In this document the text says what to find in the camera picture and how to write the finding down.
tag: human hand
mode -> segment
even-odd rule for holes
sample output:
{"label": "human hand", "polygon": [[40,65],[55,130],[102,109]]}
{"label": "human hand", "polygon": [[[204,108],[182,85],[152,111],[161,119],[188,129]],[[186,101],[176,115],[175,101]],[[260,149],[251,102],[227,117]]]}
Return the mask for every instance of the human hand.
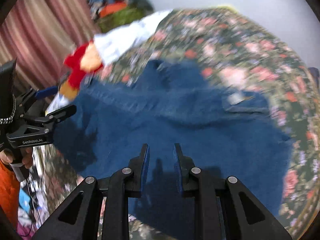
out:
{"label": "human hand", "polygon": [[[22,163],[27,169],[29,169],[33,164],[32,151],[32,147],[21,149],[21,153],[23,156]],[[2,152],[0,152],[0,159],[4,165],[10,165],[10,163],[13,162],[14,158],[10,151],[3,150]]]}

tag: triangular cutout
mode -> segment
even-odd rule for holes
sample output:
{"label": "triangular cutout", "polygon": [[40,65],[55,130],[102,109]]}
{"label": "triangular cutout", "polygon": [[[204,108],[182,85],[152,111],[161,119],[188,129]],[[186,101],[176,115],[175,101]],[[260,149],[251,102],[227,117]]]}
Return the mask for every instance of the triangular cutout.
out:
{"label": "triangular cutout", "polygon": [[244,192],[239,192],[239,197],[244,209],[245,217],[249,225],[253,225],[266,219],[262,211],[252,202],[252,200]]}
{"label": "triangular cutout", "polygon": [[58,217],[58,220],[74,225],[77,221],[80,206],[83,200],[83,191],[74,198],[74,200],[67,206],[67,208]]}

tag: orange garment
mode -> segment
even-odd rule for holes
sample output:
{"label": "orange garment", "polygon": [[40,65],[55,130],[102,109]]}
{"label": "orange garment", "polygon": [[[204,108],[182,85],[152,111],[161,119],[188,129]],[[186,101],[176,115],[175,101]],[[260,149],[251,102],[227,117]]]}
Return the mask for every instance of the orange garment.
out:
{"label": "orange garment", "polygon": [[20,183],[13,171],[9,171],[0,160],[0,206],[7,218],[17,228]]}

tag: floral tablecloth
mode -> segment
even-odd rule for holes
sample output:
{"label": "floral tablecloth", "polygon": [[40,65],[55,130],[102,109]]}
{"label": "floral tablecloth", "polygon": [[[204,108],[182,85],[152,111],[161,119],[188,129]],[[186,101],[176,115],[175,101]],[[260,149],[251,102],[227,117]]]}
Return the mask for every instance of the floral tablecloth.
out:
{"label": "floral tablecloth", "polygon": [[[319,94],[299,56],[256,23],[228,9],[175,10],[147,42],[103,68],[95,78],[130,86],[153,58],[195,59],[210,84],[265,94],[275,124],[295,141],[278,219],[293,239],[299,239],[320,210]],[[46,183],[52,212],[76,186],[77,175],[54,147],[47,150]],[[132,239],[171,238],[134,217],[129,221]]]}

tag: black device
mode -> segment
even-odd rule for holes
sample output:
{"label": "black device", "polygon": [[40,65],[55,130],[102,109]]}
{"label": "black device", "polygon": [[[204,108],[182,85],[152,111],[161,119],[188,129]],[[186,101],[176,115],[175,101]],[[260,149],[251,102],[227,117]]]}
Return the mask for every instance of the black device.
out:
{"label": "black device", "polygon": [[10,165],[21,182],[29,177],[29,170],[22,164],[20,149],[53,143],[55,125],[75,114],[76,106],[66,106],[45,117],[29,115],[33,103],[58,89],[30,89],[15,98],[12,93],[15,66],[16,60],[12,60],[0,67],[0,151],[12,152],[14,161]]}
{"label": "black device", "polygon": [[[175,144],[173,155],[178,191],[182,197],[194,198],[194,240],[292,240],[287,230],[239,179],[212,177],[184,156],[179,144]],[[107,197],[102,240],[129,240],[128,198],[141,197],[149,156],[149,146],[144,144],[140,155],[111,177],[85,178],[32,239],[97,239],[102,200]],[[8,221],[2,227],[5,239],[19,239]]]}

